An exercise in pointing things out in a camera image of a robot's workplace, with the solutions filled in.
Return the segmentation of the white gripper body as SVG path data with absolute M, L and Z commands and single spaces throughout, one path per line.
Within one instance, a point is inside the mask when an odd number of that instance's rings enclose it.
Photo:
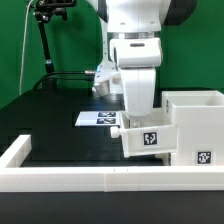
M 149 117 L 153 108 L 156 70 L 121 69 L 125 111 L 129 118 Z

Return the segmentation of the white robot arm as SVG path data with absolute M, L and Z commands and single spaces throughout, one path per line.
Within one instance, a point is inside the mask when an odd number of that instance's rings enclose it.
M 178 26 L 194 12 L 197 0 L 87 0 L 100 17 L 103 59 L 94 88 L 98 95 L 121 93 L 131 120 L 153 109 L 156 68 L 163 53 L 158 33 Z

